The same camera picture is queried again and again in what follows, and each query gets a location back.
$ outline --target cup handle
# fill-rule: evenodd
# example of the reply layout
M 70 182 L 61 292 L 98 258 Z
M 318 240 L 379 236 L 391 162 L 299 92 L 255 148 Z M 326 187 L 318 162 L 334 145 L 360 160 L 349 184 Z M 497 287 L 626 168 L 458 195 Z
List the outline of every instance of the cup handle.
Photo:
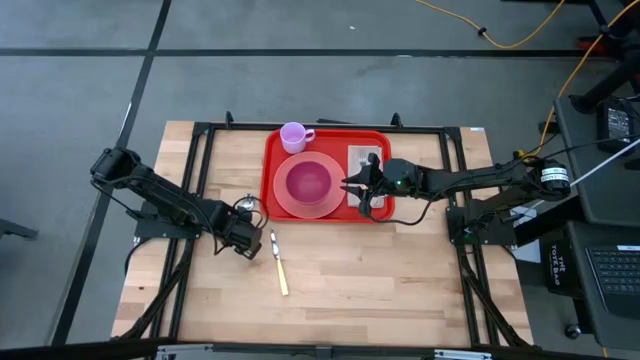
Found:
M 305 131 L 304 138 L 307 142 L 313 141 L 316 138 L 316 131 L 313 129 L 309 129 Z

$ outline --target knife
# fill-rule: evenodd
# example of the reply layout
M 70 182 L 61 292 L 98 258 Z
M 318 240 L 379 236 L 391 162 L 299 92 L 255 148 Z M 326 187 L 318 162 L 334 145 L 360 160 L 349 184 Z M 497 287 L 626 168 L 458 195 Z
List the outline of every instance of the knife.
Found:
M 273 231 L 273 229 L 271 229 L 271 248 L 273 249 L 273 257 L 276 258 L 276 263 L 278 264 L 280 290 L 282 290 L 282 296 L 287 296 L 289 295 L 289 287 L 287 286 L 287 279 L 284 277 L 282 260 L 280 260 L 280 248 L 278 248 L 278 239 L 276 239 L 276 233 Z

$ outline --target red tray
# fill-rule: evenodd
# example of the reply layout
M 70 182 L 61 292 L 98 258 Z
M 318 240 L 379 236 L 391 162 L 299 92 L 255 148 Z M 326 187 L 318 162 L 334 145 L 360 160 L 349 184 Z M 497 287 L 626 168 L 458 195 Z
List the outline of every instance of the red tray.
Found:
M 373 145 L 382 148 L 383 161 L 391 158 L 391 144 L 386 136 L 377 131 L 369 130 L 331 130 L 316 129 L 316 138 L 308 143 L 305 151 L 317 151 L 331 156 L 340 164 L 344 173 L 347 174 L 347 152 L 349 145 Z M 269 210 L 269 218 L 280 221 L 317 221 L 317 222 L 358 222 L 366 223 L 371 220 L 358 213 L 357 207 L 347 206 L 345 195 L 340 206 L 331 214 L 319 219 L 301 219 L 286 212 L 273 192 L 273 177 L 276 170 L 289 155 L 282 148 L 280 140 L 280 130 L 274 131 L 267 138 L 264 155 L 264 166 L 262 170 L 262 185 L 260 187 L 260 198 L 264 201 L 263 206 Z M 393 215 L 395 203 L 393 197 L 384 200 L 384 206 L 373 209 L 372 214 L 378 219 L 389 219 Z

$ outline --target white cable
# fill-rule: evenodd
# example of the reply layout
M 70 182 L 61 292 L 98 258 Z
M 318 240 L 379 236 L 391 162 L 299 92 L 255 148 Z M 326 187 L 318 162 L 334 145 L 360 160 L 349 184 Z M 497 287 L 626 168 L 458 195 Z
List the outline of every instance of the white cable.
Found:
M 578 185 L 578 183 L 580 183 L 581 181 L 583 181 L 584 179 L 588 178 L 589 176 L 591 176 L 594 172 L 600 170 L 602 167 L 604 167 L 605 165 L 607 165 L 608 163 L 612 162 L 613 160 L 615 160 L 616 158 L 618 158 L 620 155 L 624 154 L 627 150 L 633 148 L 634 146 L 638 145 L 640 143 L 640 139 L 634 141 L 633 143 L 627 145 L 627 147 L 625 147 L 624 149 L 618 151 L 617 153 L 611 155 L 611 157 L 609 157 L 607 160 L 601 162 L 600 164 L 598 164 L 598 166 L 594 167 L 593 169 L 589 170 L 589 172 L 587 172 L 586 174 L 580 176 L 579 178 L 577 178 L 576 180 L 574 180 L 571 184 L 569 184 L 569 187 L 574 187 L 576 185 Z M 533 204 L 529 210 L 525 211 L 524 213 L 522 213 L 523 217 L 527 215 L 527 213 L 535 208 L 537 208 L 540 204 L 542 204 L 544 202 L 544 200 L 540 200 L 537 203 Z

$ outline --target laptop keyboard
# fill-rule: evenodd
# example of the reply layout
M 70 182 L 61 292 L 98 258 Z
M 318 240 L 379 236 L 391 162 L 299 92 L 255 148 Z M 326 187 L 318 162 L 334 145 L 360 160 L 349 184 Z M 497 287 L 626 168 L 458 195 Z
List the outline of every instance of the laptop keyboard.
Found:
M 589 253 L 603 293 L 640 296 L 640 251 L 589 249 Z

